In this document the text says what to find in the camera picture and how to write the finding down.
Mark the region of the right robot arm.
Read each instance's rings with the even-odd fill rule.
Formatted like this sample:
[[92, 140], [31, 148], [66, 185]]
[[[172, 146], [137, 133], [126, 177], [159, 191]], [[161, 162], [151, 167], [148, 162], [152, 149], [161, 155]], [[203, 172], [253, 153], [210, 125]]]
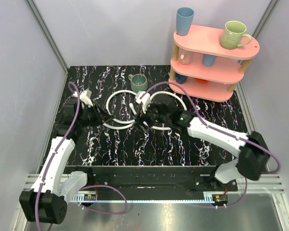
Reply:
[[270, 156], [265, 152], [267, 146], [260, 133], [236, 132], [202, 120], [195, 113], [177, 107], [167, 94], [160, 94], [158, 100], [151, 101], [149, 93], [140, 91], [135, 101], [142, 107], [135, 117], [135, 123], [142, 130], [162, 123], [177, 133], [203, 139], [235, 156], [235, 160], [215, 167], [203, 180], [205, 189], [221, 191], [240, 177], [257, 181], [264, 172]]

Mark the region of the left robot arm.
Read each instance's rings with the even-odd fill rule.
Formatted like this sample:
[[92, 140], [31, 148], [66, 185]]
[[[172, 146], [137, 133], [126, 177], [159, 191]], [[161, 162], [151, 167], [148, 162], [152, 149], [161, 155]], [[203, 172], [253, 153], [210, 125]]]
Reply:
[[86, 127], [98, 127], [113, 118], [91, 100], [69, 99], [55, 127], [51, 148], [44, 166], [28, 191], [22, 191], [19, 202], [27, 221], [61, 224], [67, 205], [82, 188], [94, 186], [94, 178], [83, 171], [73, 171], [61, 181], [66, 163]]

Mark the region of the marble pattern mat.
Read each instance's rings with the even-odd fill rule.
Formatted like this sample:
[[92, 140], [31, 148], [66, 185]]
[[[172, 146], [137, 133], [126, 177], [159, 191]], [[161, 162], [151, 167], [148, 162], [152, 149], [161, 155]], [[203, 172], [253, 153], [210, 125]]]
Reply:
[[[80, 90], [89, 89], [92, 98], [102, 107], [109, 107], [116, 119], [132, 119], [129, 104], [129, 74], [143, 74], [149, 85], [169, 79], [168, 65], [72, 66], [67, 80]], [[235, 91], [223, 103], [182, 96], [189, 111], [217, 125], [247, 132], [247, 124]], [[109, 127], [86, 127], [70, 155], [68, 166], [208, 166], [231, 161], [233, 156], [207, 141], [191, 138], [171, 130], [150, 129], [141, 132], [135, 127], [121, 129], [111, 121]]]

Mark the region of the teal ceramic mug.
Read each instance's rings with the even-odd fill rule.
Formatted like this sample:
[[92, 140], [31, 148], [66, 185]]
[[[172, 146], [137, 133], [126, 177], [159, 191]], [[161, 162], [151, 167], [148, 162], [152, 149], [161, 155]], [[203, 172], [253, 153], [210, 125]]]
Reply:
[[129, 74], [128, 79], [130, 80], [131, 90], [133, 92], [138, 93], [139, 91], [146, 91], [148, 89], [148, 81], [145, 75]]

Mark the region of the dark blue cup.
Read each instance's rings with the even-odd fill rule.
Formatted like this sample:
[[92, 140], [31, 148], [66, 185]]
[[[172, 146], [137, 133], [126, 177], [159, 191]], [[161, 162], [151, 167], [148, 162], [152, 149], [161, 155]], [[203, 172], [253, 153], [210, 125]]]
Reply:
[[175, 74], [175, 80], [178, 84], [184, 84], [187, 81], [188, 77], [181, 75], [179, 73]]

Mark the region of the orange bowl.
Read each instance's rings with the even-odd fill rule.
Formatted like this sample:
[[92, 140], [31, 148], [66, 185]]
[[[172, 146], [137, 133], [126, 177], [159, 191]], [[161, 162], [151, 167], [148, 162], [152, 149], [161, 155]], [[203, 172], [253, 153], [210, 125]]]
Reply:
[[203, 84], [208, 82], [208, 80], [200, 79], [200, 78], [196, 78], [196, 81], [199, 82], [199, 83], [203, 83]]

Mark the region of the clear pink cup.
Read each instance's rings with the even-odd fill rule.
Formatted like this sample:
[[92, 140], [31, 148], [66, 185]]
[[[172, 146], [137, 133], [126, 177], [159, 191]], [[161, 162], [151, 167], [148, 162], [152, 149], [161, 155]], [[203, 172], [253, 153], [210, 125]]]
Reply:
[[188, 65], [191, 63], [194, 53], [192, 51], [186, 51], [182, 48], [178, 50], [178, 61], [182, 65]]

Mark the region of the pink three-tier shelf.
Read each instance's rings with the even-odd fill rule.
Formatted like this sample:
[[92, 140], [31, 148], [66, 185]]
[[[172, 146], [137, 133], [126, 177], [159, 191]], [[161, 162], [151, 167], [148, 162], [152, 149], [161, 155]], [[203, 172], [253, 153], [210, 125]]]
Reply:
[[181, 88], [171, 85], [174, 92], [214, 102], [232, 97], [260, 45], [245, 36], [242, 47], [227, 50], [219, 44], [222, 33], [222, 29], [192, 25], [185, 36], [173, 34], [169, 82], [179, 76], [186, 80]]

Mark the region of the light blue cup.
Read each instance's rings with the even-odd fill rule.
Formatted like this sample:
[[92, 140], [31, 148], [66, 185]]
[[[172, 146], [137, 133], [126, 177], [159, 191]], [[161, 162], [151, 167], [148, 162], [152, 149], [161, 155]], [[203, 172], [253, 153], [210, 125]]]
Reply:
[[215, 55], [203, 54], [202, 64], [204, 66], [208, 66], [208, 67], [213, 66], [216, 58], [217, 58], [217, 56], [215, 56]]

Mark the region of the blue tall cup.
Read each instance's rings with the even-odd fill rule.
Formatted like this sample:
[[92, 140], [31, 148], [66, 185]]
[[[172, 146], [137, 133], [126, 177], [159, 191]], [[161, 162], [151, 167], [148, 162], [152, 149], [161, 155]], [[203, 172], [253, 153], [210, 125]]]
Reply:
[[186, 36], [191, 27], [194, 18], [194, 10], [188, 7], [182, 7], [176, 13], [176, 33], [179, 36]]

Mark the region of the green mug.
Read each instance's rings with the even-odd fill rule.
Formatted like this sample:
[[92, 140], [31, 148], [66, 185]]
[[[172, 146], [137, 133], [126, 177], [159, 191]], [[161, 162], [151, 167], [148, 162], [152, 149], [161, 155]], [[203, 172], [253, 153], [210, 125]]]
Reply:
[[[247, 27], [240, 21], [228, 21], [225, 23], [222, 35], [219, 38], [219, 44], [228, 50], [233, 50], [238, 47], [246, 46], [253, 40], [253, 37], [246, 34]], [[247, 37], [249, 40], [241, 43], [241, 40]]]

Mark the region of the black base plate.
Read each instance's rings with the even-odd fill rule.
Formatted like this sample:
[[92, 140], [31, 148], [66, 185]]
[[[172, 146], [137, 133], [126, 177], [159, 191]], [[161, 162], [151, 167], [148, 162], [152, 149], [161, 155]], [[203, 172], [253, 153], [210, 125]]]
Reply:
[[129, 203], [200, 202], [205, 192], [237, 192], [235, 180], [227, 185], [210, 183], [215, 167], [184, 166], [66, 166], [65, 174], [83, 171], [88, 185], [110, 185], [119, 190]]

